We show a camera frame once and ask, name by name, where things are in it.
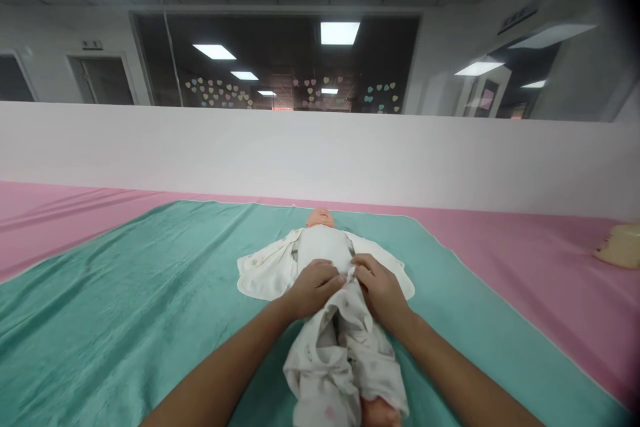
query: forearm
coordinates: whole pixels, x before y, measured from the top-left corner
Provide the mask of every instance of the forearm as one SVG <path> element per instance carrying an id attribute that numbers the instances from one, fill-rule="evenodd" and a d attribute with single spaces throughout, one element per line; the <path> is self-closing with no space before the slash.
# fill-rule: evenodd
<path id="1" fill-rule="evenodd" d="M 292 322 L 282 299 L 268 304 L 180 382 L 141 427 L 224 426 L 276 339 Z"/>
<path id="2" fill-rule="evenodd" d="M 394 333 L 464 426 L 542 425 L 418 315 Z"/>

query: cloth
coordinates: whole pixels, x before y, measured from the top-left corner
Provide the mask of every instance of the cloth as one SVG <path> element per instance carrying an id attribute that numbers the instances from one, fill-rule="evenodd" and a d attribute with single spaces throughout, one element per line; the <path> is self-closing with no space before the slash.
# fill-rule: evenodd
<path id="1" fill-rule="evenodd" d="M 339 257 L 335 260 L 337 268 L 344 272 L 350 266 L 351 258 L 349 257 L 349 262 L 347 262 L 344 254 L 329 253 L 330 251 L 325 248 L 324 241 L 328 240 L 334 244 L 339 242 L 339 238 L 328 236 L 324 229 L 329 229 L 329 227 L 313 226 L 309 229 L 291 230 L 284 238 L 269 244 L 254 254 L 239 258 L 237 262 L 240 271 L 238 290 L 246 296 L 257 299 L 277 299 L 293 285 L 300 271 L 309 265 L 311 260 L 318 258 L 312 257 L 314 254 L 338 255 Z M 415 288 L 405 273 L 405 264 L 371 240 L 341 230 L 336 230 L 334 234 L 344 234 L 351 242 L 354 253 L 371 254 L 375 257 L 378 262 L 395 274 L 405 298 L 413 297 Z M 310 240 L 310 242 L 303 242 L 304 239 Z M 294 258 L 295 248 L 298 249 L 298 256 L 301 257 L 300 262 Z"/>
<path id="2" fill-rule="evenodd" d="M 235 288 L 237 258 L 304 225 L 309 212 L 178 201 L 0 284 L 0 424 L 139 425 L 265 306 Z M 626 409 L 415 220 L 334 216 L 340 230 L 401 258 L 419 286 L 409 300 L 413 311 L 544 425 L 631 421 Z M 302 322 L 293 324 L 276 341 L 231 427 L 291 424 L 296 400 L 282 367 L 301 328 Z M 389 341 L 411 409 L 405 427 L 457 426 L 406 351 Z"/>
<path id="3" fill-rule="evenodd" d="M 361 396 L 381 397 L 409 415 L 400 365 L 355 279 L 305 323 L 284 373 L 298 399 L 293 411 L 296 427 L 358 427 Z"/>

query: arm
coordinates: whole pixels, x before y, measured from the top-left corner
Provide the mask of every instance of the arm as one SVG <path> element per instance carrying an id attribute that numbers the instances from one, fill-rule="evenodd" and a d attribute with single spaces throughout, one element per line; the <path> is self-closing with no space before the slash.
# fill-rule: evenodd
<path id="1" fill-rule="evenodd" d="M 373 256 L 357 255 L 355 276 L 372 315 L 411 353 L 466 427 L 542 426 L 527 409 L 415 314 L 396 277 Z"/>
<path id="2" fill-rule="evenodd" d="M 140 427 L 227 425 L 240 395 L 273 343 L 294 320 L 320 310 L 344 281 L 331 262 L 311 262 L 286 294 L 206 357 Z"/>

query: white partition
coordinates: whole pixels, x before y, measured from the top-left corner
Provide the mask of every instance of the white partition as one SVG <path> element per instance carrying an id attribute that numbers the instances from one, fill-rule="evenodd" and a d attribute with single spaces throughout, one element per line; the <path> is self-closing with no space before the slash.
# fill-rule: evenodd
<path id="1" fill-rule="evenodd" d="M 640 215 L 637 124 L 0 102 L 0 180 Z"/>

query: hand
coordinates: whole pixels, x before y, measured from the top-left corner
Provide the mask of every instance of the hand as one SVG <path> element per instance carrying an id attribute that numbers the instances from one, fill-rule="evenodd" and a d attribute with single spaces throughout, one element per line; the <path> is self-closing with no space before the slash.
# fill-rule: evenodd
<path id="1" fill-rule="evenodd" d="M 405 299 L 398 279 L 371 254 L 357 254 L 355 277 L 360 282 L 367 307 L 373 318 L 393 335 L 406 327 L 415 316 Z"/>
<path id="2" fill-rule="evenodd" d="M 281 297 L 294 320 L 309 317 L 325 306 L 342 288 L 345 277 L 331 260 L 316 259 L 300 272 L 293 286 Z"/>

